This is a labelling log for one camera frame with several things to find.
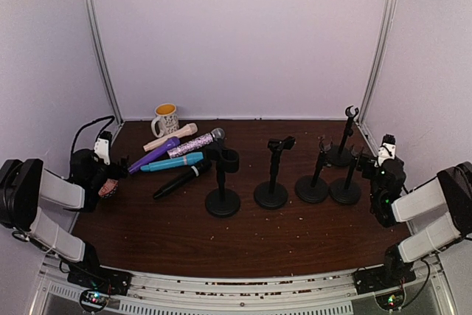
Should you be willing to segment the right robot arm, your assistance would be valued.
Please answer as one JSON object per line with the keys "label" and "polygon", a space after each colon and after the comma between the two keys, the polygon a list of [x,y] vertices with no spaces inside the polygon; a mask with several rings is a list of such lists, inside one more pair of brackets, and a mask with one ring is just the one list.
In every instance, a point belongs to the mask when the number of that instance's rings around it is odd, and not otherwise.
{"label": "right robot arm", "polygon": [[395,137],[387,134],[377,154],[359,153],[356,169],[369,180],[369,211],[381,226],[388,228],[440,212],[422,229],[390,246],[382,266],[356,271],[353,278],[358,293],[413,281],[416,261],[447,249],[471,233],[470,162],[441,170],[406,193],[404,163],[396,155]]}

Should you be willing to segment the silver glitter microphone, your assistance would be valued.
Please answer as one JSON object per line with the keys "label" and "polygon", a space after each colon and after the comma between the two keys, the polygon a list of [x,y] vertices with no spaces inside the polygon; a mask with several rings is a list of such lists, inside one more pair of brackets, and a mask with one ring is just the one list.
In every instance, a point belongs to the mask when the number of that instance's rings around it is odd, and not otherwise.
{"label": "silver glitter microphone", "polygon": [[184,144],[181,144],[177,146],[176,148],[172,148],[167,152],[167,155],[171,158],[177,158],[180,156],[184,156],[188,153],[192,153],[200,148],[203,148],[214,141],[217,141],[218,139],[224,139],[225,138],[225,131],[222,128],[214,128],[211,130],[208,134],[203,134],[201,136],[198,136],[189,142],[186,142]]}

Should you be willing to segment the black microphone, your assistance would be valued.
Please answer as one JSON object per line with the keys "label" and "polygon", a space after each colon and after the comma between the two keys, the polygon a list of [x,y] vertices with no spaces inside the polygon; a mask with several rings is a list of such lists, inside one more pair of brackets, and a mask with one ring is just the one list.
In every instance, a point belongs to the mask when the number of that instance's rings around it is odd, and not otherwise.
{"label": "black microphone", "polygon": [[160,198],[164,198],[165,196],[176,191],[178,188],[184,186],[185,184],[189,183],[193,179],[196,179],[203,173],[207,172],[211,167],[212,167],[212,163],[210,160],[208,159],[201,160],[200,162],[191,166],[187,172],[180,174],[179,176],[175,177],[174,179],[170,180],[169,182],[161,186],[153,194],[153,199],[158,200]]}

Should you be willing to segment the black stand with glitter microphone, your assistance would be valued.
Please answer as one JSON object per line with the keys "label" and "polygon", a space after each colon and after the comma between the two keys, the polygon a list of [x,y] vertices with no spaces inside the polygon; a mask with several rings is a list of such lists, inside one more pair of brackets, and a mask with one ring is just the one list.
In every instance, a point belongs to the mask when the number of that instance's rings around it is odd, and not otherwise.
{"label": "black stand with glitter microphone", "polygon": [[258,184],[254,189],[254,201],[266,210],[278,210],[285,206],[288,201],[287,189],[277,181],[280,170],[281,155],[284,150],[290,150],[296,139],[287,136],[284,139],[270,139],[268,149],[271,151],[271,163],[268,181]]}

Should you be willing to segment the purple microphone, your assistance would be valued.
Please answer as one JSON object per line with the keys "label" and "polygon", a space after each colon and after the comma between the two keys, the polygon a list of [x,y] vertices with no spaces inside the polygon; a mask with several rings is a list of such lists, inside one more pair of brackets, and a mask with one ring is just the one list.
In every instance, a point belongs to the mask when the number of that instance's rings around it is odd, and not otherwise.
{"label": "purple microphone", "polygon": [[134,162],[129,168],[128,172],[133,175],[140,170],[144,165],[147,165],[151,162],[157,160],[160,156],[164,155],[169,150],[180,145],[180,139],[178,137],[172,136],[167,139],[162,145],[152,150],[150,153],[143,156],[140,160]]}

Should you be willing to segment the black stand for pink microphone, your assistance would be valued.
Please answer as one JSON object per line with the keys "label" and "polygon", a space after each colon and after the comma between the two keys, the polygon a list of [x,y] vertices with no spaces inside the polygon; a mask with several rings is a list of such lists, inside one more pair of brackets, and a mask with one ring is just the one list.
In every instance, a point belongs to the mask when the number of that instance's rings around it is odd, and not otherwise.
{"label": "black stand for pink microphone", "polygon": [[348,106],[345,109],[345,115],[347,117],[343,135],[338,145],[334,145],[327,153],[327,162],[331,166],[335,167],[346,167],[349,165],[351,160],[351,153],[346,148],[347,140],[353,135],[353,124],[355,118],[359,114],[359,108],[353,105]]}

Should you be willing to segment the black stand for purple microphone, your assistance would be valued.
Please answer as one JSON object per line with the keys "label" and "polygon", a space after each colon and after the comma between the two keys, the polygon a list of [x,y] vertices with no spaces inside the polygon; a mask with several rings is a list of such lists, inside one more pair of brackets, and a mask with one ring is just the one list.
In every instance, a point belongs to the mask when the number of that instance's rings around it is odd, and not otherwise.
{"label": "black stand for purple microphone", "polygon": [[298,198],[309,204],[322,203],[328,196],[328,184],[320,177],[327,164],[327,154],[333,146],[332,142],[325,144],[325,137],[319,137],[319,155],[312,176],[302,176],[296,181],[294,191]]}

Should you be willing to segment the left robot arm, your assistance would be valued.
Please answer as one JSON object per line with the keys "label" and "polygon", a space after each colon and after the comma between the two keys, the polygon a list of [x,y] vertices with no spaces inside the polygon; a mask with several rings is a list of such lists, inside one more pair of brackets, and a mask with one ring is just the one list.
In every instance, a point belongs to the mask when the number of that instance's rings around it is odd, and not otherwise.
{"label": "left robot arm", "polygon": [[79,128],[83,132],[103,124],[92,148],[78,149],[79,136],[74,136],[66,177],[47,169],[39,158],[7,159],[1,165],[1,225],[10,229],[14,238],[57,255],[89,288],[99,288],[106,281],[96,249],[66,231],[44,208],[94,212],[100,201],[115,194],[119,181],[128,175],[128,160],[111,160],[113,135],[108,126],[114,120],[112,115],[99,117]]}

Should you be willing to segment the black stand with blue microphone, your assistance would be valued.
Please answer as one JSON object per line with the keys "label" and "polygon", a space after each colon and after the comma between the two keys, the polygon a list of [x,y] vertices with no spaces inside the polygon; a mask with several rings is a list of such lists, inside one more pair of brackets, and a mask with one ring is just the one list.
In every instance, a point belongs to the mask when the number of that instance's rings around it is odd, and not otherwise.
{"label": "black stand with blue microphone", "polygon": [[350,147],[351,160],[346,177],[336,179],[328,187],[329,196],[338,204],[354,205],[361,199],[361,188],[358,183],[353,181],[353,175],[358,165],[360,153],[362,152],[363,148],[356,152],[354,145]]}

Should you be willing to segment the blue microphone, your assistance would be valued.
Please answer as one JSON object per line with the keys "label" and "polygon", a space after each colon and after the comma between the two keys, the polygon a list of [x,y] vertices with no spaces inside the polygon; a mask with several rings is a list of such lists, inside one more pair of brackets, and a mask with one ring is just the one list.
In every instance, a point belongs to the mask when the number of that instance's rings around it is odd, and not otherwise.
{"label": "blue microphone", "polygon": [[142,172],[151,173],[161,170],[169,170],[177,167],[194,165],[204,159],[202,152],[188,153],[184,156],[179,156],[172,159],[165,159],[158,162],[151,162],[150,164],[140,167]]}

